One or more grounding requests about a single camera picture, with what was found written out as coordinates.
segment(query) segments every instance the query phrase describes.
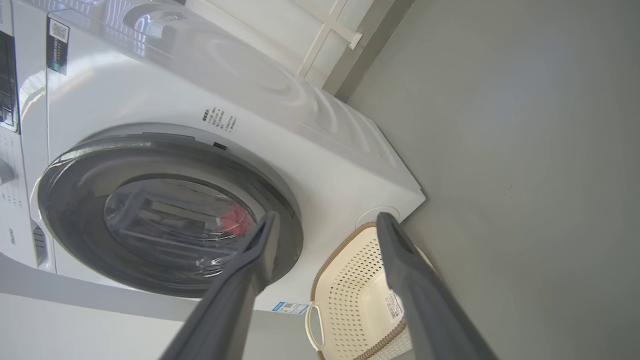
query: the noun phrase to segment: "basket handle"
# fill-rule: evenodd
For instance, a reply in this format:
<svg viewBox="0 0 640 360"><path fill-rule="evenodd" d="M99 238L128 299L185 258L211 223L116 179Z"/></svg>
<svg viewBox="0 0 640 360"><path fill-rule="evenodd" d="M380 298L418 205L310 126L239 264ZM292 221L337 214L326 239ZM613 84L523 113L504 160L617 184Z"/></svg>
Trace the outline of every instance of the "basket handle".
<svg viewBox="0 0 640 360"><path fill-rule="evenodd" d="M320 319L320 335L322 336L322 345L318 345L316 339L314 339L314 335L311 333L311 310L316 309L318 312L318 318ZM312 301L309 304L309 309L305 313L305 328L307 329L307 337L309 338L309 342L314 347L316 351L322 350L324 347L324 329L322 326L322 315L320 315L320 308L316 305L316 302Z"/></svg>

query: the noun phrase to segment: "qr code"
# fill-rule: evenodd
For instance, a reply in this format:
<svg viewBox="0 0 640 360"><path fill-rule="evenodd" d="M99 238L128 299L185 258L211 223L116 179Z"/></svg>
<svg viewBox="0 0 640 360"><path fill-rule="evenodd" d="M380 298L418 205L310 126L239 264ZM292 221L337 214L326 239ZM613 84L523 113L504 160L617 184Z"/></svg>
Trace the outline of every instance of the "qr code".
<svg viewBox="0 0 640 360"><path fill-rule="evenodd" d="M49 35L67 43L67 40L69 40L69 28L51 19L49 23Z"/></svg>

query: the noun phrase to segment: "black sticker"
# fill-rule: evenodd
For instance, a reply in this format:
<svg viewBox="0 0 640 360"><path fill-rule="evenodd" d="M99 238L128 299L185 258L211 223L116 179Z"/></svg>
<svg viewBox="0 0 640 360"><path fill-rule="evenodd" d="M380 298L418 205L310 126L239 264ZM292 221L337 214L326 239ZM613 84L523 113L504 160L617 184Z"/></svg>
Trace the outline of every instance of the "black sticker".
<svg viewBox="0 0 640 360"><path fill-rule="evenodd" d="M67 53L69 27L47 19L47 67L60 74L67 75Z"/></svg>

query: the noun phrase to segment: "vent slot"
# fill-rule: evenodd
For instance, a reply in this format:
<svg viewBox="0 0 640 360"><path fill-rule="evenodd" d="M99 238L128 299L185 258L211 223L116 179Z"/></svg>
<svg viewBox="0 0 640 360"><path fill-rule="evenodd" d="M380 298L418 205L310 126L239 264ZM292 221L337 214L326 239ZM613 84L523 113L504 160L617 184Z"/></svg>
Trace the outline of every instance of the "vent slot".
<svg viewBox="0 0 640 360"><path fill-rule="evenodd" d="M47 239L44 236L44 231L40 226L36 226L33 229L33 245L36 249L36 260L38 261L38 267L46 264L47 256Z"/></svg>

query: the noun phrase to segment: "washing machine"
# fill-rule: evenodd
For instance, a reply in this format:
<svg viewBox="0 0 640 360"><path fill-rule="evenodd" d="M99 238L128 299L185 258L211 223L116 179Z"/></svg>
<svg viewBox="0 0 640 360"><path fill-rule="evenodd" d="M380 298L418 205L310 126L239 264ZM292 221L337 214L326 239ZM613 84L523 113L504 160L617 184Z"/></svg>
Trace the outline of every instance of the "washing machine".
<svg viewBox="0 0 640 360"><path fill-rule="evenodd" d="M0 0L0 251L33 268L197 299L267 211L272 283L316 272L420 186L375 123L172 0Z"/></svg>

